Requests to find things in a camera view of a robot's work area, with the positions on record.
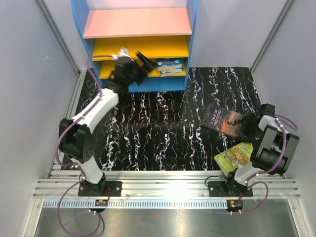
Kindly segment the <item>green coin book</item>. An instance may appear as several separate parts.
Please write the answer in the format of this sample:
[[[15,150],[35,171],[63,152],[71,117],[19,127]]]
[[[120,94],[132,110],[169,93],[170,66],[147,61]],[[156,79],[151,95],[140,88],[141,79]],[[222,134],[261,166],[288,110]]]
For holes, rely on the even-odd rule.
[[[177,73],[177,72],[166,72],[166,73],[163,73],[163,72],[161,72],[160,73],[161,77],[181,77],[181,76],[185,76],[185,75],[186,75],[185,72],[182,72],[182,73]]]

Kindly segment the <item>dark tale of two cities book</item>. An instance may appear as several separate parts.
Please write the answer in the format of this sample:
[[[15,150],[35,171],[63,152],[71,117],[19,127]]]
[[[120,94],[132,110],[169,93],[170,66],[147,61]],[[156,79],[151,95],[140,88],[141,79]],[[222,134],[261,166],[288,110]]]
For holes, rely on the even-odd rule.
[[[241,125],[234,125],[234,122],[242,117],[243,115],[238,112],[209,104],[201,125],[227,136],[238,138],[240,136]]]

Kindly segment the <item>blue 26-storey treehouse book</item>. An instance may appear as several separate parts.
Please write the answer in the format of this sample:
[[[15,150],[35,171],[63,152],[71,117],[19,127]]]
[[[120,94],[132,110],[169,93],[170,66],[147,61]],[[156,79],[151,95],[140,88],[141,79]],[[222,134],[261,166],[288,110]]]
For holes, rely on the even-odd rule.
[[[169,70],[161,71],[160,73],[161,74],[172,74],[172,73],[181,74],[183,72],[184,72],[183,68],[175,68],[175,69],[169,69]]]

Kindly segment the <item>blue 130-storey treehouse book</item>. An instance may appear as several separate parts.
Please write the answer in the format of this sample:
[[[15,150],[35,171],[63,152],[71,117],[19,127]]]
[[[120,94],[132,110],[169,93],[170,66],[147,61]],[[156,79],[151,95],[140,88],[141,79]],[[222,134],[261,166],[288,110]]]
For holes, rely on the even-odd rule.
[[[182,71],[183,70],[183,63],[181,58],[164,58],[164,59],[157,59],[157,70],[162,71]]]

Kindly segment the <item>green 65-storey treehouse book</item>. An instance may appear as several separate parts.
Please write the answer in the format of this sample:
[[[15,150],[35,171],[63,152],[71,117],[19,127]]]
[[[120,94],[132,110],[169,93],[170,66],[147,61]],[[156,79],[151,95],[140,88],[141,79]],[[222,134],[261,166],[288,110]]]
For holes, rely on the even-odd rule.
[[[236,168],[245,166],[251,157],[253,146],[250,143],[239,143],[214,157],[225,177]]]

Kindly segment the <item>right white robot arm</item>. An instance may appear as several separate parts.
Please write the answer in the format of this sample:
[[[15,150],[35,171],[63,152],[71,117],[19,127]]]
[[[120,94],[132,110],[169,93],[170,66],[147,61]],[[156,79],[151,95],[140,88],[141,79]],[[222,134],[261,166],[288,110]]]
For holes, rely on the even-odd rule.
[[[231,126],[240,125],[240,137],[253,143],[250,161],[229,172],[224,192],[237,196],[250,190],[262,175],[283,175],[292,161],[300,138],[286,130],[297,130],[290,119],[275,114],[275,106],[261,105],[258,113],[246,114],[234,120]]]

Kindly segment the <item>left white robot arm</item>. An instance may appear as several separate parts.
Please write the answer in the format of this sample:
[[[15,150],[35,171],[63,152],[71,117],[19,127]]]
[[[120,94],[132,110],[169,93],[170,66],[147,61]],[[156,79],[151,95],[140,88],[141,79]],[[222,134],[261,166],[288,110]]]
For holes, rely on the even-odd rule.
[[[126,48],[121,48],[117,55],[111,55],[115,67],[104,85],[96,82],[98,94],[80,113],[59,123],[56,161],[66,167],[59,154],[68,156],[71,160],[69,166],[81,171],[82,181],[89,184],[89,190],[95,196],[105,193],[106,183],[105,175],[95,160],[94,130],[104,116],[126,97],[129,86],[133,83],[140,85],[158,66],[141,52],[137,52],[136,57],[140,62],[132,59]]]

